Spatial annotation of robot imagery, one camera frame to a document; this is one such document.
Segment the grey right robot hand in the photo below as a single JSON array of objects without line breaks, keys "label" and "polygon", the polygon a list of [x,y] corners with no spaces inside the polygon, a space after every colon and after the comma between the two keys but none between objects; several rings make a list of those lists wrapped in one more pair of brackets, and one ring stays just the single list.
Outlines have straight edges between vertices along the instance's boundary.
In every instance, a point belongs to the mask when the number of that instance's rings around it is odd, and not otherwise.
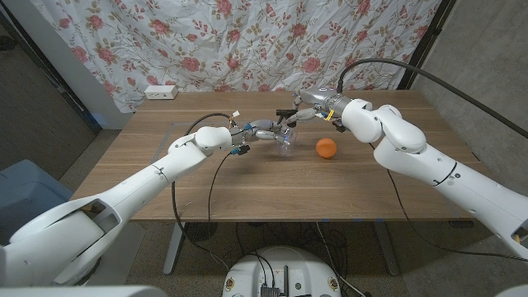
[{"label": "grey right robot hand", "polygon": [[330,118],[339,118],[351,102],[350,98],[339,94],[332,88],[325,87],[301,89],[294,94],[294,97],[295,113],[286,118],[285,123],[288,125],[297,121],[312,120],[319,113]]}]

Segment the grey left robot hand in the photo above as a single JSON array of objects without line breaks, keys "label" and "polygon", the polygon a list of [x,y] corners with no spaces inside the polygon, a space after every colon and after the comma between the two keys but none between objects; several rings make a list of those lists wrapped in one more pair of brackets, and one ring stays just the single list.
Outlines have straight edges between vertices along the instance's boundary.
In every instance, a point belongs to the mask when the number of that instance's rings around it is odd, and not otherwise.
[{"label": "grey left robot hand", "polygon": [[232,144],[239,145],[258,140],[272,140],[281,144],[293,144],[297,132],[286,124],[273,120],[255,120],[230,129]]}]

